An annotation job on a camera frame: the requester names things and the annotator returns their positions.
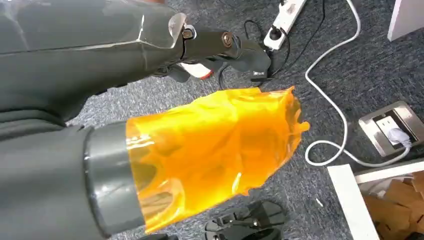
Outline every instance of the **cable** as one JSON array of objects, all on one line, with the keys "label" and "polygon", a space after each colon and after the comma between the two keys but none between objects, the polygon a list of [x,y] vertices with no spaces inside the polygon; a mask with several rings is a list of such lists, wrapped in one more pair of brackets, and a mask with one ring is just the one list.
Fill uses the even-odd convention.
[{"label": "cable", "polygon": [[[360,31],[361,31],[361,20],[360,20],[360,18],[359,18],[359,16],[358,16],[358,13],[357,13],[357,10],[355,9],[355,6],[353,5],[353,3],[352,3],[352,1],[351,0],[346,0],[347,1],[347,3],[348,3],[348,5],[349,5],[349,7],[350,7],[350,9],[351,9],[351,11],[352,11],[352,13],[353,13],[353,15],[354,15],[354,17],[355,17],[355,19],[356,19],[356,24],[357,24],[357,27],[356,27],[356,33],[351,37],[351,38],[349,38],[349,39],[347,39],[347,40],[345,40],[345,41],[342,41],[342,42],[340,42],[339,44],[337,44],[337,45],[335,45],[335,46],[333,46],[333,47],[331,47],[330,49],[328,49],[326,52],[324,52],[321,56],[319,56],[318,57],[318,59],[315,61],[315,62],[313,62],[312,63],[312,65],[306,70],[306,73],[305,73],[305,78],[306,78],[306,80],[333,106],[333,108],[338,112],[338,114],[340,115],[340,117],[341,117],[341,120],[343,121],[343,142],[342,142],[342,144],[341,144],[341,146],[340,145],[338,145],[337,143],[334,143],[334,142],[332,142],[332,141],[327,141],[327,140],[317,140],[317,141],[314,141],[313,143],[311,143],[307,148],[306,148],[306,152],[305,152],[305,160],[306,160],[306,162],[308,163],[308,164],[310,164],[310,165],[313,165],[313,166],[325,166],[325,165],[327,165],[327,164],[329,164],[329,163],[331,163],[331,162],[333,162],[334,160],[336,160],[342,153],[345,153],[345,154],[347,154],[350,158],[352,158],[355,162],[357,162],[358,164],[361,164],[361,165],[363,165],[363,166],[366,166],[366,167],[371,167],[371,168],[376,168],[376,167],[382,167],[382,166],[387,166],[387,165],[390,165],[390,164],[392,164],[392,163],[394,163],[394,162],[397,162],[397,161],[399,161],[399,160],[401,160],[403,157],[405,157],[408,153],[409,153],[409,151],[410,151],[410,149],[411,149],[411,141],[409,140],[409,142],[407,142],[407,141],[401,141],[401,143],[405,146],[405,151],[401,154],[401,155],[399,155],[399,156],[397,156],[397,157],[395,157],[395,158],[393,158],[393,159],[391,159],[391,160],[389,160],[389,161],[386,161],[386,162],[383,162],[383,163],[377,163],[377,164],[372,164],[372,163],[367,163],[367,162],[363,162],[363,161],[361,161],[361,160],[359,160],[359,159],[357,159],[354,155],[352,155],[350,152],[348,152],[347,150],[345,150],[345,147],[346,147],[346,142],[347,142],[347,139],[348,139],[348,122],[347,122],[347,120],[346,120],[346,117],[345,117],[345,115],[343,114],[343,112],[340,110],[340,108],[333,102],[333,100],[331,100],[331,98],[329,97],[329,96],[327,96],[326,94],[325,94],[325,92],[323,91],[323,90],[321,90],[321,88],[317,85],[317,84],[315,84],[310,78],[309,78],[309,73],[311,72],[311,70],[325,57],[325,56],[327,56],[329,53],[331,53],[332,51],[334,51],[335,49],[337,49],[337,48],[339,48],[339,47],[341,47],[341,46],[343,46],[343,45],[345,45],[345,44],[348,44],[348,43],[350,43],[350,42],[352,42],[353,40],[355,40],[358,36],[359,36],[359,33],[360,33]],[[330,159],[328,159],[328,160],[326,160],[326,161],[323,161],[323,162],[312,162],[310,159],[309,159],[309,152],[310,152],[310,150],[315,146],[315,145],[318,145],[318,144],[328,144],[328,145],[332,145],[332,146],[334,146],[334,147],[336,147],[336,148],[338,148],[338,151],[337,151],[337,153],[333,156],[333,157],[331,157]]]},{"label": "cable", "polygon": [[218,84],[219,84],[219,90],[224,90],[224,83],[223,83],[223,72],[224,72],[224,70],[225,69],[227,69],[228,67],[229,67],[230,65],[229,64],[227,64],[227,65],[225,65],[222,69],[221,69],[221,71],[219,71],[219,73],[218,73]]},{"label": "cable", "polygon": [[387,181],[392,181],[392,180],[405,180],[405,179],[414,179],[413,176],[393,176],[393,177],[389,177],[389,178],[385,178],[379,182],[377,182],[376,184],[374,184],[373,186],[371,186],[368,189],[368,194],[375,194],[376,192],[374,192],[376,189],[378,189],[378,187],[380,187],[380,185],[386,183]]},{"label": "cable", "polygon": [[293,65],[295,65],[295,63],[301,58],[301,56],[304,54],[306,48],[308,48],[309,43],[312,41],[312,39],[315,37],[315,35],[317,34],[317,32],[320,30],[321,26],[323,25],[324,20],[326,19],[326,4],[325,4],[326,0],[322,0],[322,18],[321,21],[319,21],[318,26],[316,27],[315,31],[312,33],[312,35],[309,37],[309,39],[307,40],[305,46],[303,47],[302,51],[300,51],[300,53],[297,55],[296,59],[294,59],[294,61],[292,61],[285,69],[284,72],[287,72],[287,70],[289,70]]},{"label": "cable", "polygon": [[244,26],[244,35],[246,36],[246,38],[249,39],[248,28],[246,26],[248,23],[252,23],[252,24],[254,24],[257,27],[257,30],[259,31],[259,34],[260,34],[260,36],[259,36],[260,37],[260,40],[263,41],[264,38],[265,38],[265,35],[264,35],[264,32],[262,31],[261,26],[259,26],[259,24],[257,22],[255,22],[255,21],[253,21],[251,19],[248,19],[248,20],[244,21],[244,23],[243,23],[243,26]]},{"label": "cable", "polygon": [[280,27],[280,31],[282,32],[282,34],[284,34],[285,39],[287,40],[286,41],[287,42],[287,54],[285,55],[284,61],[282,62],[281,66],[273,74],[271,74],[271,76],[270,76],[271,78],[274,77],[277,73],[279,73],[283,69],[284,65],[286,65],[287,60],[289,59],[289,56],[290,56],[290,38],[289,38],[289,35],[281,27]]}]

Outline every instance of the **gray cylinder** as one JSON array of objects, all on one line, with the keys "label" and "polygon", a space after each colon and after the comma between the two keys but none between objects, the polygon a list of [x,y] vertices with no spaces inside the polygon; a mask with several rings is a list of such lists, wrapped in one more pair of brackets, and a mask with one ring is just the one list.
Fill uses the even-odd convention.
[{"label": "gray cylinder", "polygon": [[87,141],[85,173],[97,223],[106,235],[145,224],[126,146],[126,123],[96,129]]}]

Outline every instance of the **gray robot arm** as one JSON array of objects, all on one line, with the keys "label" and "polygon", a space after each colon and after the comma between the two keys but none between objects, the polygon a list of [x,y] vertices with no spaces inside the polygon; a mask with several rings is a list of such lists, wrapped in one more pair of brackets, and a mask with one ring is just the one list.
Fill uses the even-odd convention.
[{"label": "gray robot arm", "polygon": [[0,238],[94,240],[144,224],[125,122],[66,127],[88,97],[149,75],[184,82],[181,62],[270,64],[257,44],[223,30],[183,25],[172,44],[154,45],[149,31],[134,41],[137,11],[163,13],[140,4],[0,0]]}]

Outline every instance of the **white cable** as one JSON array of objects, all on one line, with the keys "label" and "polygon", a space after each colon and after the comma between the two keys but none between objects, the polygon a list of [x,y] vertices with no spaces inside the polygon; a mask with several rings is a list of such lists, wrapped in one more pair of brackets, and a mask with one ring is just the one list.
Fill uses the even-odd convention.
[{"label": "white cable", "polygon": [[[410,151],[410,149],[411,149],[411,143],[409,142],[409,145],[408,145],[408,143],[406,142],[406,145],[404,145],[405,146],[405,151],[401,154],[401,155],[399,155],[399,156],[397,156],[397,157],[395,157],[395,158],[393,158],[393,159],[391,159],[391,160],[389,160],[389,161],[386,161],[386,162],[383,162],[383,163],[377,163],[377,164],[372,164],[372,163],[367,163],[367,162],[363,162],[363,161],[361,161],[361,160],[359,160],[359,159],[357,159],[353,154],[351,154],[350,152],[348,152],[347,150],[345,150],[345,147],[346,147],[346,142],[347,142],[347,139],[348,139],[348,122],[347,122],[347,120],[346,120],[346,117],[345,117],[345,115],[343,114],[343,112],[340,110],[340,108],[331,100],[331,98],[329,98],[329,96],[327,96],[327,94],[325,94],[325,92],[323,91],[323,90],[321,90],[321,88],[318,86],[318,85],[316,85],[310,78],[309,78],[309,72],[325,57],[325,56],[327,56],[329,53],[331,53],[333,50],[335,50],[335,49],[337,49],[337,48],[339,48],[339,47],[341,47],[341,46],[343,46],[343,45],[345,45],[345,44],[347,44],[347,43],[350,43],[350,42],[352,42],[353,40],[355,40],[358,36],[359,36],[359,33],[360,33],[360,31],[361,31],[361,20],[359,19],[359,15],[358,15],[358,13],[357,13],[357,10],[355,9],[355,6],[354,6],[354,4],[352,3],[352,1],[351,0],[346,0],[347,1],[347,3],[349,4],[349,7],[350,7],[350,9],[352,10],[352,13],[353,13],[353,15],[354,15],[354,17],[355,17],[355,19],[356,19],[356,24],[357,24],[357,28],[356,28],[356,33],[355,33],[355,35],[353,35],[351,38],[349,38],[349,39],[347,39],[347,40],[345,40],[345,41],[342,41],[342,42],[340,42],[339,44],[337,44],[337,45],[335,45],[335,46],[333,46],[332,48],[330,48],[330,49],[328,49],[326,52],[324,52],[320,57],[318,57],[318,59],[316,60],[316,61],[314,61],[313,63],[312,63],[312,65],[306,70],[306,73],[305,73],[305,78],[306,78],[306,80],[335,108],[335,110],[338,112],[338,114],[340,115],[340,117],[341,117],[341,120],[343,121],[343,142],[342,142],[342,144],[341,144],[341,146],[340,145],[338,145],[337,143],[335,143],[335,142],[332,142],[332,141],[327,141],[327,140],[317,140],[317,141],[314,141],[313,143],[311,143],[307,148],[306,148],[306,152],[305,152],[305,159],[306,159],[306,162],[308,163],[308,164],[310,164],[310,165],[313,165],[313,166],[325,166],[325,165],[327,165],[327,164],[329,164],[329,163],[331,163],[331,162],[333,162],[334,160],[336,160],[342,153],[345,153],[345,154],[347,154],[350,158],[352,158],[355,162],[357,162],[358,164],[361,164],[361,165],[363,165],[363,166],[366,166],[366,167],[370,167],[370,168],[377,168],[377,167],[383,167],[383,166],[387,166],[387,165],[390,165],[390,164],[392,164],[392,163],[394,163],[394,162],[397,162],[397,161],[399,161],[400,159],[402,159],[403,157],[405,157],[408,153],[409,153],[409,151]],[[326,161],[323,161],[323,162],[313,162],[313,161],[311,161],[310,159],[309,159],[309,152],[310,152],[310,150],[315,146],[315,145],[318,145],[318,144],[329,144],[329,145],[332,145],[332,146],[334,146],[334,147],[336,147],[336,148],[338,148],[338,151],[337,151],[337,153],[333,156],[333,157],[331,157],[330,159],[328,159],[328,160],[326,160]]]},{"label": "white cable", "polygon": [[378,189],[382,184],[386,183],[387,181],[392,181],[392,180],[401,180],[401,181],[403,181],[405,179],[414,179],[414,177],[413,176],[394,176],[394,177],[390,177],[390,178],[385,178],[385,179],[377,182],[375,185],[371,186],[368,189],[367,192],[368,192],[369,195],[376,194],[377,192],[374,192],[374,191],[376,189]]}]

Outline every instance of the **gray carpet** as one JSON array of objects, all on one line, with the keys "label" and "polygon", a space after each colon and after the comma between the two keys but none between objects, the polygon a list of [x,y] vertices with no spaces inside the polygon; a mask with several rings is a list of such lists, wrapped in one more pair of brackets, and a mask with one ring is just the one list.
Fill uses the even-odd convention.
[{"label": "gray carpet", "polygon": [[[169,5],[186,13],[191,23],[216,26],[243,34],[244,20],[253,19],[265,29],[277,15],[276,0],[169,0]],[[358,126],[358,119],[398,100],[406,101],[417,115],[424,119],[424,34],[422,30],[394,42],[387,40],[394,1],[356,0],[355,6],[362,21],[357,40],[325,58],[311,73],[319,86],[338,104],[349,122],[347,149],[364,161],[382,161],[370,141]],[[290,63],[299,53],[321,18],[321,0],[309,0],[290,32],[292,44]],[[250,28],[251,35],[255,29]],[[300,60],[287,72],[264,86],[265,91],[285,89],[294,85],[295,95],[302,103],[305,120],[311,124],[303,135],[303,142],[291,161],[284,165],[260,189],[250,196],[237,196],[218,207],[169,226],[161,233],[176,234],[183,240],[203,239],[204,224],[226,210],[247,203],[271,199],[281,203],[289,215],[285,226],[290,240],[349,240],[352,239],[346,220],[334,193],[325,167],[305,163],[304,153],[315,140],[341,143],[342,121],[305,80],[307,67],[325,50],[352,36],[355,19],[344,0],[326,0],[326,20]],[[277,53],[282,61],[286,50]],[[248,87],[244,75],[228,69],[225,84],[231,88]],[[163,112],[187,104],[200,96],[218,89],[217,80],[191,79],[177,83],[169,78],[147,78],[127,87],[110,89],[107,93],[88,100],[74,124],[102,126],[130,117]],[[335,153],[329,146],[313,151],[316,161],[328,159]],[[422,148],[408,157],[421,156]],[[351,163],[355,171],[362,168],[342,155],[334,164]],[[320,207],[318,198],[324,207]],[[114,240],[133,240],[143,235],[143,229],[134,229]]]}]

